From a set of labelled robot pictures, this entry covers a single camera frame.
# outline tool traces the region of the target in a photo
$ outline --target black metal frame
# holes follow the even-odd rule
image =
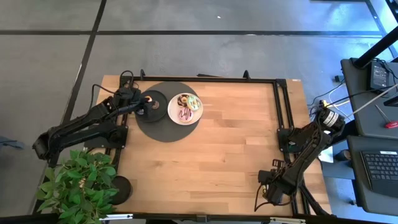
[[[70,97],[65,108],[65,112],[61,123],[65,123],[70,120],[72,112],[75,106],[75,102],[78,96],[78,92],[83,81],[85,70],[88,64],[88,60],[93,48],[93,44],[97,35],[299,35],[299,36],[361,36],[361,37],[384,37],[386,31],[384,30],[381,22],[374,10],[370,0],[333,0],[341,2],[365,2],[372,14],[375,23],[377,24],[379,31],[271,31],[271,30],[98,30],[101,22],[102,15],[104,13],[105,5],[107,0],[101,0],[99,5],[98,13],[95,19],[92,30],[0,30],[0,35],[88,35],[88,43],[85,49],[81,61],[81,67],[78,71],[75,83],[73,85]],[[398,57],[397,52],[390,47],[390,51],[394,57]],[[250,78],[248,74],[244,74],[243,78],[218,78],[218,77],[147,77],[143,70],[140,75],[141,80],[146,81],[176,81],[176,82],[238,82],[238,83],[271,83],[274,88],[275,105],[277,108],[279,127],[284,128],[282,110],[280,106],[280,98],[278,87],[282,87],[284,94],[285,108],[287,112],[288,124],[290,128],[293,128],[294,122],[292,112],[290,108],[289,96],[287,93],[286,82],[283,79],[257,79]],[[283,152],[286,161],[289,161],[289,153]],[[58,161],[58,156],[55,156],[50,162],[49,166],[53,167]],[[307,201],[303,198],[303,206],[305,214],[309,214],[309,206]],[[33,213],[35,213],[37,207],[40,205],[40,201],[36,201]],[[294,215],[297,215],[297,203],[294,200],[292,203],[292,211]],[[191,219],[191,220],[203,220],[200,215],[172,215],[168,214],[167,217],[163,217],[161,214],[135,214],[135,218],[173,218],[173,219]],[[250,221],[267,221],[270,217],[267,216],[234,216],[234,215],[209,215],[207,216],[210,220],[250,220]]]

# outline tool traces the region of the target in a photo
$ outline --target table leg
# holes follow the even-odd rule
[[[357,136],[358,135],[358,130],[356,129],[356,125],[355,125],[355,121],[350,121],[349,123],[346,123],[346,126],[344,127],[343,132],[335,137],[332,142],[330,143],[330,145],[334,145],[337,144],[341,141],[344,141],[347,136],[352,135],[352,136]]]

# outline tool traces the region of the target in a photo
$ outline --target potted plant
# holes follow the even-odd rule
[[[70,151],[70,160],[62,162],[57,175],[54,169],[46,169],[49,181],[36,193],[44,200],[38,211],[52,208],[60,215],[59,223],[101,223],[99,218],[114,211],[112,200],[119,192],[113,187],[116,171],[110,162],[111,158],[102,153]]]

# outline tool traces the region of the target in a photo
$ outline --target frosted donut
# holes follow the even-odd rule
[[[187,107],[188,97],[187,94],[181,94],[177,99],[177,104],[181,107]]]
[[[190,122],[193,118],[193,111],[188,108],[181,108],[178,111],[178,118],[182,122]]]
[[[188,102],[187,102],[188,108],[190,108],[192,111],[196,111],[200,107],[200,100],[196,96],[189,96],[188,97]]]

